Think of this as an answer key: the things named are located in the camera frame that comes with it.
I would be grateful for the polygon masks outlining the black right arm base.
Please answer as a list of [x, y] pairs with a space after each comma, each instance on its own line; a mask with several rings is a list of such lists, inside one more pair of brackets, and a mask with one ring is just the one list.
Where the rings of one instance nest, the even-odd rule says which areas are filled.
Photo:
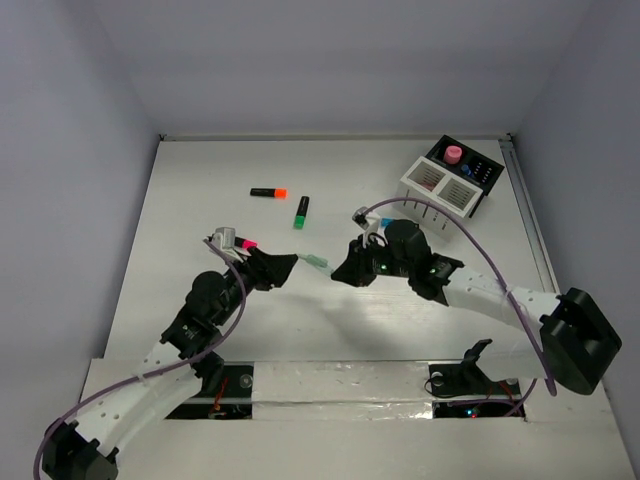
[[517, 380], [512, 383], [506, 380], [494, 382], [478, 367], [481, 353], [491, 343], [491, 339], [479, 340], [457, 362], [430, 363], [428, 378], [424, 383], [425, 391], [438, 399], [473, 395], [490, 397], [492, 394], [519, 396], [521, 389]]

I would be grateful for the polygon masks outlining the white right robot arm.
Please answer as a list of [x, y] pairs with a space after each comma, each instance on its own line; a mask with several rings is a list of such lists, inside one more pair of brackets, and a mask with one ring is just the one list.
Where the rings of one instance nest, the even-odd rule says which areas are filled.
[[379, 276], [404, 278], [421, 298], [521, 328], [536, 342], [544, 375], [562, 387], [590, 395], [602, 380], [622, 341], [593, 297], [571, 288], [564, 294], [509, 287], [462, 261], [434, 252], [419, 226], [394, 220], [382, 234], [352, 240], [334, 281], [366, 287]]

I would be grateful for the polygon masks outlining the green folding marker pen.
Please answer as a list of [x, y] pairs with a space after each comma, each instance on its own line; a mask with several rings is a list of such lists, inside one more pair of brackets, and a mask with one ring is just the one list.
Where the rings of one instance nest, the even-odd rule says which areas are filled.
[[325, 258], [318, 257], [313, 254], [298, 254], [298, 258], [300, 261], [305, 262], [307, 265], [318, 270], [325, 276], [330, 277], [334, 272], [334, 269], [329, 265], [328, 260]]

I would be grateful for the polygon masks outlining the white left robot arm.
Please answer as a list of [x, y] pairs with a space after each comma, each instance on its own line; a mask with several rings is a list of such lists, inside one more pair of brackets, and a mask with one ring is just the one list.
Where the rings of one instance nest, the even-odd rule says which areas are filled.
[[238, 325], [248, 295], [282, 287], [298, 257], [252, 247], [223, 260], [226, 272], [205, 271], [193, 280], [175, 319], [130, 377], [52, 423], [37, 451], [34, 476], [115, 479], [118, 460], [137, 435], [190, 397], [219, 388], [224, 361], [216, 348]]

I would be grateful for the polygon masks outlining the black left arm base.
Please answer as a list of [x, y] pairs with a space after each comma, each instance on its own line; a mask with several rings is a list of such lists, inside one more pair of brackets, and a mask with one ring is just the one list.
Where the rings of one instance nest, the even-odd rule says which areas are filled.
[[249, 420], [253, 416], [253, 363], [226, 364], [215, 388], [202, 389], [167, 420]]

